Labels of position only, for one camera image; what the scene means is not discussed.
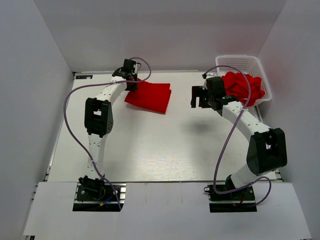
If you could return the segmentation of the red t shirt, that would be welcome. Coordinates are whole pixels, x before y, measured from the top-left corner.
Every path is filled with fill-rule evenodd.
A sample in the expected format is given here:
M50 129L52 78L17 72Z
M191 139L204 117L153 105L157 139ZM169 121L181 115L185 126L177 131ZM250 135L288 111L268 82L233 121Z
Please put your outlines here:
M130 91L124 101L138 108L165 114L171 93L170 83L151 83L138 79L137 89Z

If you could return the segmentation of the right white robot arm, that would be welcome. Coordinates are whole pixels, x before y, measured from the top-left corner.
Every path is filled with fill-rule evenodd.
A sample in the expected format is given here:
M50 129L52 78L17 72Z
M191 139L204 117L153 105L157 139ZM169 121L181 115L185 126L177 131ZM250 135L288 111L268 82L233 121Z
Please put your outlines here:
M285 133L271 128L254 117L234 95L228 95L221 77L207 78L202 86L191 88L192 108L210 108L233 124L248 141L246 163L225 180L225 189L213 191L236 200L244 189L262 179L265 174L288 164Z

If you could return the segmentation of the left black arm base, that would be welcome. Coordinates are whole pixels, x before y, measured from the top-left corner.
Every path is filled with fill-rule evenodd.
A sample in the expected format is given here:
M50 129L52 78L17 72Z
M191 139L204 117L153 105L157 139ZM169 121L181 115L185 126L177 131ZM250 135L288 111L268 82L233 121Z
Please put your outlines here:
M77 185L72 211L73 212L120 212L126 198L126 185L102 185L96 190L81 184Z

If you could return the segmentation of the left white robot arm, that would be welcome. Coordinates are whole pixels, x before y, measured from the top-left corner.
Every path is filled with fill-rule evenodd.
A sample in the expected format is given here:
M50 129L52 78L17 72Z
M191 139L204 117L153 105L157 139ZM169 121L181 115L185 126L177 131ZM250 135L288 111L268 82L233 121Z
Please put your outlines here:
M96 84L103 87L95 97L85 101L84 127L88 134L88 163L87 173L92 178L93 174L101 181L109 183L104 172L104 153L106 140L113 129L113 105L124 91L135 91L138 82L138 70L141 64L132 58L125 59L123 66L116 69L109 82Z

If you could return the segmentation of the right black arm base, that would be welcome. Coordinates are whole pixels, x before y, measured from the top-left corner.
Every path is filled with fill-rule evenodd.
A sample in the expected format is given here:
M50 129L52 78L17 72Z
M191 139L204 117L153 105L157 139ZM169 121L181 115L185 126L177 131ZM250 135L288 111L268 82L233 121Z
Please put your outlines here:
M208 194L210 213L254 213L257 212L256 198L250 186L237 192L217 194L213 185L207 185L203 191Z

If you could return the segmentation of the red t shirts pile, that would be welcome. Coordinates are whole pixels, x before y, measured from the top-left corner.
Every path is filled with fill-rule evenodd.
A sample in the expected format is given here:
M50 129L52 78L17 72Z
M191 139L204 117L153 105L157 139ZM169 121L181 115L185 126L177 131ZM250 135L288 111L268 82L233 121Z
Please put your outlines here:
M247 107L251 107L255 104L256 100L261 99L265 95L265 91L262 89L262 79L260 77L252 77L249 74L245 75L249 81L251 95ZM244 105L249 96L248 83L241 73L227 72L222 76L224 87L227 95L234 95Z

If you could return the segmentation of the white plastic basket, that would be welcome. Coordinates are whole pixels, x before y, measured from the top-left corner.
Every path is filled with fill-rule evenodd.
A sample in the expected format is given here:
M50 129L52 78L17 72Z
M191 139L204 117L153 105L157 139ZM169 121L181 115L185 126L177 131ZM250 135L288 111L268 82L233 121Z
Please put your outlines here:
M263 102L270 101L272 99L272 92L269 86L268 78L264 72L263 66L260 60L256 56L252 55L218 55L215 58L216 65L225 65L234 67L240 70L244 74L249 74L252 77L261 78L261 89L264 91L264 96L258 99L254 106L258 106Z

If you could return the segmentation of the black table label sticker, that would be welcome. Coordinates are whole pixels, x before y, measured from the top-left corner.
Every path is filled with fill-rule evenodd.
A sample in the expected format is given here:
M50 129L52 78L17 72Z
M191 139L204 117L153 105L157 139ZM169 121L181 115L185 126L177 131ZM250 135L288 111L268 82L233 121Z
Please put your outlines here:
M85 80L85 79L92 79L92 78L93 78L92 74L90 74L90 75L76 75L75 76L76 80Z

